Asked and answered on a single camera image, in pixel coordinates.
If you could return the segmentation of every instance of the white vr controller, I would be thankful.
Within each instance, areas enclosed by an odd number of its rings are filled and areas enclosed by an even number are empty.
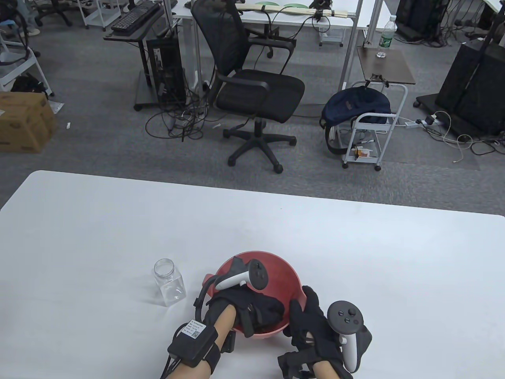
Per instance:
[[[330,305],[327,318],[331,328],[339,334],[345,369],[356,372],[360,368],[361,356],[372,341],[372,334],[363,323],[363,315],[353,303],[339,300]]]
[[[254,289],[261,291],[268,284],[267,269],[258,259],[251,259],[247,264],[241,258],[233,257],[230,270],[220,275],[214,282],[218,291],[249,283]]]

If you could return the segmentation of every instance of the cardboard box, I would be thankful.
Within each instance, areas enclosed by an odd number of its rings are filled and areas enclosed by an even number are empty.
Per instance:
[[[55,130],[43,93],[0,92],[0,152],[40,153]]]

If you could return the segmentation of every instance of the black glove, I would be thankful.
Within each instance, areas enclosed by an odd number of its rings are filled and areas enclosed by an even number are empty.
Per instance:
[[[301,310],[298,300],[290,301],[289,326],[284,329],[284,334],[292,337],[291,344],[299,351],[314,347],[320,360],[330,361],[340,378],[352,379],[352,375],[343,367],[338,333],[328,324],[328,320],[319,307],[317,294],[309,286],[303,286],[302,289],[307,296],[305,310]],[[307,338],[307,332],[312,335],[311,339]]]
[[[217,292],[207,302],[209,310],[204,323],[214,325],[230,304],[237,310],[234,326],[242,326],[247,338],[278,324],[284,316],[284,305],[279,300],[255,292],[247,286],[234,286]]]

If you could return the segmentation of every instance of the keyboard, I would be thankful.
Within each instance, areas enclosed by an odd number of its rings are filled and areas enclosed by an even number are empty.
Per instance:
[[[171,6],[174,7],[176,4],[177,0],[170,1]],[[156,4],[151,1],[138,3],[135,8],[112,24],[111,29],[115,32],[131,34],[140,28],[159,9],[160,4]]]

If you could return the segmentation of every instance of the glass jar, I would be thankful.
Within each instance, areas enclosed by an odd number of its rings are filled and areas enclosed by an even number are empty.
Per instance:
[[[163,258],[156,262],[153,275],[167,307],[186,297],[182,275],[172,260]]]

